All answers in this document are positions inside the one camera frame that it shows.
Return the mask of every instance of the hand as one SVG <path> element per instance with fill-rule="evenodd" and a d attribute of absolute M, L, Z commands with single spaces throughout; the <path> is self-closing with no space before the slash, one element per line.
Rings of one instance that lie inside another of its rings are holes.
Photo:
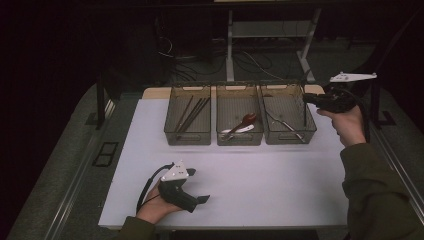
<path fill-rule="evenodd" d="M 137 212 L 136 217 L 143 219 L 152 224 L 156 224 L 166 215 L 181 211 L 182 209 L 174 204 L 168 203 L 159 194 L 159 182 L 147 193 L 146 200 L 140 210 Z"/>
<path fill-rule="evenodd" d="M 317 113 L 332 119 L 333 127 L 340 135 L 340 142 L 345 147 L 366 142 L 362 114 L 358 106 L 345 113 L 332 113 L 322 109 L 318 109 Z"/>

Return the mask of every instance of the person's arm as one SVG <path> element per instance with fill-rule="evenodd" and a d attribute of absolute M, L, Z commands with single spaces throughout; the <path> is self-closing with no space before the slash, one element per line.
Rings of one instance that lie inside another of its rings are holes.
<path fill-rule="evenodd" d="M 166 202 L 159 194 L 159 182 L 146 196 L 135 217 L 127 217 L 118 236 L 113 240 L 150 240 L 155 234 L 155 224 L 168 214 L 181 208 Z"/>
<path fill-rule="evenodd" d="M 398 174 L 366 143 L 358 107 L 330 117 L 345 149 L 343 190 L 349 199 L 348 228 L 355 239 L 424 239 L 424 227 Z"/>

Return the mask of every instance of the sleeve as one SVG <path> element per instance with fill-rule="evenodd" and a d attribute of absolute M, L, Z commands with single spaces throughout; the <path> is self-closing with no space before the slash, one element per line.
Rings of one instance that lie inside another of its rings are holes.
<path fill-rule="evenodd" d="M 135 217 L 127 217 L 118 236 L 113 240 L 150 240 L 153 239 L 155 226 Z"/>
<path fill-rule="evenodd" d="M 371 145 L 345 148 L 343 190 L 349 199 L 348 227 L 355 239 L 424 239 L 424 228 L 399 175 Z"/>

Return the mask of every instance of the table surface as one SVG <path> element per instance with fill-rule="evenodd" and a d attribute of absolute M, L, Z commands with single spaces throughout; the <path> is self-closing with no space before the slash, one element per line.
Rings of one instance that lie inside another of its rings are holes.
<path fill-rule="evenodd" d="M 260 146 L 217 146 L 212 131 L 209 146 L 169 146 L 163 132 L 168 97 L 169 88 L 156 88 L 146 90 L 139 100 L 100 226 L 120 229 L 127 216 L 135 215 L 147 179 L 161 166 L 180 160 L 197 170 L 183 185 L 184 191 L 194 197 L 211 197 L 193 213 L 167 216 L 157 224 L 158 229 L 346 225 L 348 201 L 341 186 L 344 168 L 339 156 L 343 145 L 331 121 L 317 115 L 315 106 L 309 108 L 317 131 L 306 145 L 267 145 L 263 139 Z M 214 117 L 212 98 L 212 129 Z"/>

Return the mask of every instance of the wire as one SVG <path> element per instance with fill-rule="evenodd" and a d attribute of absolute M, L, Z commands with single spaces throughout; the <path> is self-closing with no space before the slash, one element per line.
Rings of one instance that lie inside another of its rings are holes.
<path fill-rule="evenodd" d="M 181 70 L 178 70 L 178 69 L 175 69 L 175 71 L 177 72 L 177 73 L 179 73 L 179 75 L 180 76 L 183 76 L 183 75 L 185 75 L 185 76 L 187 76 L 187 78 L 189 79 L 189 81 L 197 81 L 197 75 L 195 76 L 195 77 L 193 77 L 193 76 L 191 76 L 188 72 L 186 72 L 186 71 L 181 71 Z"/>
<path fill-rule="evenodd" d="M 244 60 L 242 60 L 241 58 L 237 57 L 237 56 L 236 56 L 236 54 L 233 54 L 233 59 L 235 59 L 235 60 L 237 60 L 237 61 L 240 61 L 240 62 L 242 62 L 242 63 L 244 63 L 244 64 L 246 64 L 246 65 L 251 65 L 251 66 L 255 67 L 255 69 L 257 68 L 257 65 L 256 65 L 256 64 L 254 64 L 254 63 L 252 63 L 252 61 L 249 61 L 249 62 L 244 61 Z M 242 68 L 243 70 L 245 70 L 245 71 L 247 71 L 247 72 L 251 72 L 251 73 L 261 73 L 261 72 L 262 72 L 262 71 L 254 72 L 254 71 L 247 70 L 247 69 L 245 69 L 245 68 L 241 67 L 241 65 L 239 65 L 239 66 L 240 66 L 240 68 Z"/>
<path fill-rule="evenodd" d="M 155 199 L 155 198 L 157 198 L 157 197 L 159 197 L 159 196 L 160 196 L 160 194 L 158 194 L 158 195 L 156 195 L 156 196 L 154 196 L 154 197 L 152 197 L 152 198 L 150 198 L 150 199 L 148 199 L 148 200 L 144 201 L 144 203 L 140 205 L 140 208 L 141 208 L 141 207 L 143 207 L 146 203 L 150 202 L 151 200 L 153 200 L 153 199 Z"/>
<path fill-rule="evenodd" d="M 170 53 L 172 51 L 172 47 L 173 47 L 171 40 L 169 40 L 169 38 L 166 38 L 166 37 L 159 37 L 159 38 L 160 39 L 165 39 L 165 40 L 167 40 L 169 42 L 169 49 L 168 49 L 168 51 L 166 53 Z"/>
<path fill-rule="evenodd" d="M 261 69 L 262 70 L 262 72 L 264 72 L 264 73 L 266 73 L 267 75 L 269 75 L 269 76 L 271 76 L 271 77 L 275 77 L 275 78 L 277 78 L 277 79 L 280 79 L 280 80 L 284 80 L 283 78 L 280 78 L 280 77 L 278 77 L 278 76 L 275 76 L 274 74 L 272 74 L 272 73 L 269 73 L 269 72 L 267 72 L 265 69 L 263 69 L 262 67 L 261 67 L 261 65 L 259 65 L 259 63 L 258 62 L 256 62 L 256 60 L 250 55 L 250 54 L 248 54 L 247 52 L 245 52 L 245 51 L 242 51 L 244 54 L 246 54 L 250 59 L 252 59 L 252 61 L 256 64 L 256 66 L 258 66 L 259 67 L 259 69 Z"/>
<path fill-rule="evenodd" d="M 187 68 L 187 69 L 189 69 L 191 72 L 193 72 L 193 73 L 195 73 L 195 74 L 198 74 L 198 75 L 213 75 L 213 74 L 218 73 L 218 72 L 220 72 L 220 71 L 221 71 L 222 67 L 224 66 L 224 63 L 225 63 L 225 58 L 223 58 L 223 60 L 221 61 L 221 64 L 218 66 L 218 69 L 216 69 L 216 70 L 214 70 L 214 71 L 212 71 L 212 72 L 209 72 L 209 73 L 202 73 L 202 72 L 198 72 L 198 71 L 194 70 L 193 68 L 191 68 L 191 67 L 189 67 L 189 66 L 186 66 L 186 65 L 184 65 L 184 64 L 182 64 L 182 63 L 177 63 L 177 65 L 178 65 L 178 66 L 181 66 L 181 67 L 184 67 L 184 68 Z"/>
<path fill-rule="evenodd" d="M 179 76 L 183 79 L 185 79 L 185 81 L 191 82 L 191 81 L 196 81 L 196 79 L 192 76 L 190 76 L 189 74 L 183 72 L 183 71 L 179 71 L 179 70 L 170 70 L 171 73 L 174 73 L 176 76 Z"/>
<path fill-rule="evenodd" d="M 161 168 L 159 168 L 158 170 L 156 170 L 156 172 L 152 175 L 152 177 L 150 177 L 147 182 L 146 185 L 144 185 L 143 191 L 140 194 L 140 197 L 138 198 L 138 202 L 137 202 L 137 207 L 136 207 L 136 212 L 138 212 L 138 210 L 140 210 L 141 206 L 143 206 L 143 200 L 144 197 L 147 194 L 147 191 L 149 190 L 150 185 L 153 182 L 153 179 L 156 177 L 156 175 L 158 175 L 158 173 L 164 169 L 171 169 L 174 166 L 174 163 L 169 164 L 169 165 L 165 165 L 162 166 Z"/>
<path fill-rule="evenodd" d="M 252 71 L 252 70 L 249 70 L 249 69 L 241 66 L 241 64 L 239 62 L 242 62 L 242 63 L 245 63 L 245 64 L 249 64 L 249 65 L 253 65 L 256 68 L 256 65 L 251 64 L 251 63 L 248 63 L 248 62 L 245 62 L 245 61 L 241 60 L 239 57 L 237 57 L 236 55 L 233 55 L 233 60 L 234 60 L 234 63 L 236 63 L 237 66 L 239 66 L 239 68 L 243 69 L 244 71 L 246 71 L 248 73 L 261 73 L 262 72 L 262 71 Z"/>
<path fill-rule="evenodd" d="M 172 56 L 172 55 L 169 55 L 169 54 L 166 54 L 166 53 L 163 53 L 163 52 L 158 52 L 160 55 L 162 55 L 162 56 L 165 56 L 165 57 L 170 57 L 170 58 L 175 58 L 174 56 Z"/>
<path fill-rule="evenodd" d="M 263 69 L 270 69 L 270 68 L 272 68 L 272 66 L 273 66 L 273 64 L 272 64 L 272 60 L 269 58 L 269 57 L 267 57 L 265 54 L 260 54 L 263 58 L 265 58 L 266 60 L 268 60 L 268 62 L 269 62 L 269 66 L 267 66 L 267 67 L 264 67 L 264 66 L 262 66 L 261 65 L 261 67 L 263 68 Z"/>

